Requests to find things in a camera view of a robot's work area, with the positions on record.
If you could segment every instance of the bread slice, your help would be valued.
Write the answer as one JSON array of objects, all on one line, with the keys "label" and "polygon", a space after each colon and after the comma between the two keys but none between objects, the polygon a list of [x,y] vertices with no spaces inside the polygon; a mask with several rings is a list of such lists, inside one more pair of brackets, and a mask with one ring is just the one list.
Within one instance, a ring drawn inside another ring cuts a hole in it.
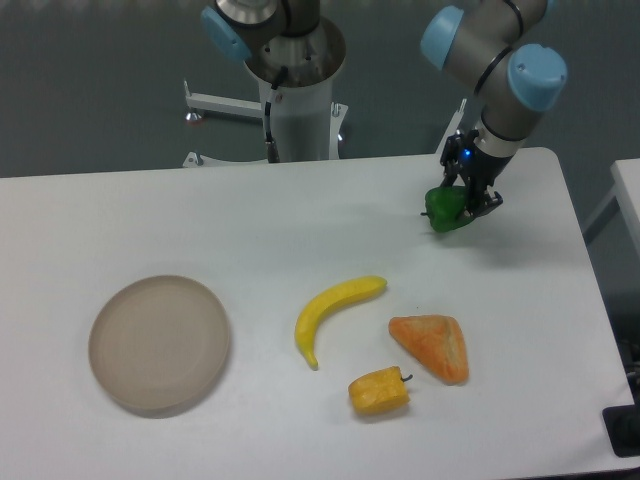
[{"label": "bread slice", "polygon": [[467,349],[455,318],[395,317],[389,322],[389,333],[444,382],[461,383],[469,378]]}]

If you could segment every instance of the toy pepper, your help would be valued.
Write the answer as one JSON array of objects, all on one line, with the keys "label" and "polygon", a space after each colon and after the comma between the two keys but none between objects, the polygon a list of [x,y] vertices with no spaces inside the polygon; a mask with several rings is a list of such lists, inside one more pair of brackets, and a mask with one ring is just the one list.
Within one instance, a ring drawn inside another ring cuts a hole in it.
[{"label": "toy pepper", "polygon": [[361,415],[388,412],[409,403],[400,367],[389,367],[368,373],[349,385],[349,397],[355,411]]}]

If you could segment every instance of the toy banana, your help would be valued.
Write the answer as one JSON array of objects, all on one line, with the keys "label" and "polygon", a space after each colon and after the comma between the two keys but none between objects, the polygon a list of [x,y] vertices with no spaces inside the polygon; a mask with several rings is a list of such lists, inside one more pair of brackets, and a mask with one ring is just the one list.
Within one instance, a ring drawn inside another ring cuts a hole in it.
[{"label": "toy banana", "polygon": [[382,277],[354,278],[325,290],[304,307],[296,322],[295,339],[300,353],[312,369],[318,368],[313,347],[320,323],[342,307],[379,295],[386,286],[387,281]]}]

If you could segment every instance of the plate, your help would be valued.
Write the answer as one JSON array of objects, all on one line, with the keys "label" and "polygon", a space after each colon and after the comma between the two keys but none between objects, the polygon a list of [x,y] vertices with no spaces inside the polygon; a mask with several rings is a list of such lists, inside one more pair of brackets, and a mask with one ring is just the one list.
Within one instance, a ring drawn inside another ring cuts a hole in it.
[{"label": "plate", "polygon": [[143,415],[190,405],[212,387],[229,349],[218,298],[179,276],[140,280],[98,315],[89,362],[104,390]]}]

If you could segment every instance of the gray floor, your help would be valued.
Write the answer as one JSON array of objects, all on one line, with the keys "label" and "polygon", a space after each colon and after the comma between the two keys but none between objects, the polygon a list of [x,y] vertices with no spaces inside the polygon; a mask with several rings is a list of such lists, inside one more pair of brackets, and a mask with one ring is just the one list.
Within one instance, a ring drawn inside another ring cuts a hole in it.
[{"label": "gray floor", "polygon": [[[183,121],[183,78],[194,92],[257,99],[244,69],[201,31],[206,3],[0,0],[0,177],[179,168],[195,149],[234,161],[264,158],[255,122]],[[435,149],[468,95],[418,49],[429,20],[449,3],[476,2],[322,2],[348,47],[335,84],[336,100],[350,107],[343,156]],[[613,183],[613,161],[640,157],[640,2],[557,3],[526,40],[563,55],[569,84],[528,145],[557,153],[584,221]],[[479,107],[471,101],[467,122]],[[640,261],[620,216],[590,253],[614,328],[640,340]]]}]

